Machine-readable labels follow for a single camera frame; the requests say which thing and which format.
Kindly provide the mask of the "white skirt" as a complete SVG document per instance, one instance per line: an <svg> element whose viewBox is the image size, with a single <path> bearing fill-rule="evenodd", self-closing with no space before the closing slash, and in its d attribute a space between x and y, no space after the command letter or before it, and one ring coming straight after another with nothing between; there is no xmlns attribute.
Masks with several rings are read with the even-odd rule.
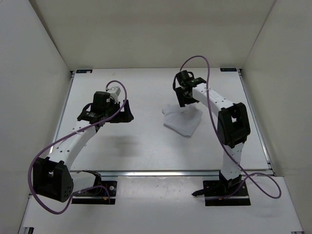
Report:
<svg viewBox="0 0 312 234"><path fill-rule="evenodd" d="M201 122L203 112L196 106L167 105L162 109L163 125L184 137L191 137Z"/></svg>

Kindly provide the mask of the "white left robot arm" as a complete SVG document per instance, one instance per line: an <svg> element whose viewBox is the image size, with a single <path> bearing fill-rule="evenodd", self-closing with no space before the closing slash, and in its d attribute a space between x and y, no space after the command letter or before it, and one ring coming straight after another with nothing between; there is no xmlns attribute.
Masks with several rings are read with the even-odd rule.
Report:
<svg viewBox="0 0 312 234"><path fill-rule="evenodd" d="M102 188L100 175L91 170L71 174L71 167L86 143L105 123L129 123L134 120L129 101L119 102L119 87L94 93L92 103L81 111L72 128L71 137L57 144L46 158L33 165L33 190L44 197L65 202L72 193L83 189L97 194Z"/></svg>

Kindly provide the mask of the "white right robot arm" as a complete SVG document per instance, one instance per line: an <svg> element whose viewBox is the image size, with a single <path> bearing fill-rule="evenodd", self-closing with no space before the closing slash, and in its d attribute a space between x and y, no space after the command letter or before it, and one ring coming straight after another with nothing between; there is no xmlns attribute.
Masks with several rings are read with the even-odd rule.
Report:
<svg viewBox="0 0 312 234"><path fill-rule="evenodd" d="M251 133L247 108L242 102L234 103L209 87L203 78L195 78L192 72L180 71L175 75L173 90L180 107L202 103L217 117L216 135L223 147L223 163L219 181L211 191L230 195L241 183L241 154Z"/></svg>

